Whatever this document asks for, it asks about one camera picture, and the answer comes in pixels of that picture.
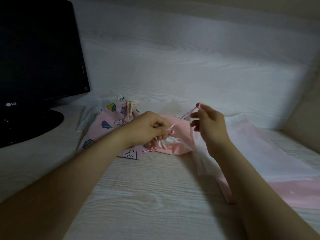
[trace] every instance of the pink string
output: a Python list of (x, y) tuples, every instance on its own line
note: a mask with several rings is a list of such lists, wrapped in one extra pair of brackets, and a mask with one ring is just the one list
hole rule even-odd
[[(176, 124), (178, 124), (180, 121), (182, 121), (183, 119), (185, 119), (186, 117), (188, 117), (190, 114), (192, 114), (192, 112), (196, 109), (197, 107), (194, 107), (192, 110), (190, 110), (187, 114), (185, 114), (180, 120), (178, 120), (177, 122), (175, 122), (173, 125), (170, 126), (170, 129), (172, 129)], [(158, 149), (159, 146), (156, 146), (154, 149), (147, 149), (147, 150), (142, 150), (143, 152), (155, 152)]]

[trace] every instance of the lg logo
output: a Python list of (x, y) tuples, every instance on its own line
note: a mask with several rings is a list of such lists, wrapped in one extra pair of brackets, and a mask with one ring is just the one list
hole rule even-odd
[(11, 105), (17, 105), (17, 103), (7, 103), (6, 106), (10, 107)]

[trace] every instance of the left hand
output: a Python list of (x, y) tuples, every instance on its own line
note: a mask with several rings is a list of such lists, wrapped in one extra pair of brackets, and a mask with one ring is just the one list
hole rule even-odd
[(122, 131), (128, 147), (144, 145), (150, 141), (156, 146), (158, 143), (153, 140), (155, 137), (158, 141), (165, 140), (171, 132), (169, 122), (151, 111), (141, 114), (118, 130)]

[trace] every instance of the wall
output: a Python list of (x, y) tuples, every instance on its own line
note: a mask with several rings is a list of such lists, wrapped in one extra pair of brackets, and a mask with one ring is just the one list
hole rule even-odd
[(320, 153), (320, 72), (283, 130), (303, 145)]
[(279, 128), (300, 100), (320, 50), (320, 24), (188, 1), (72, 0), (90, 105), (121, 94), (142, 111), (196, 102)]

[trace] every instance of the hand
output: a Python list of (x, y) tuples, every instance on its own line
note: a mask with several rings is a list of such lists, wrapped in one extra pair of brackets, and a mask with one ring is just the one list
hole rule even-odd
[(156, 146), (158, 142), (153, 140), (155, 137), (158, 141), (165, 140), (171, 132), (168, 121), (151, 111), (141, 114), (118, 130), (123, 132), (128, 147), (144, 145), (150, 141), (152, 146)]
[(228, 146), (231, 143), (224, 115), (205, 104), (197, 103), (197, 112), (192, 113), (191, 118), (198, 118), (191, 122), (194, 131), (200, 131), (203, 140), (207, 145), (209, 154), (214, 157), (217, 149)]

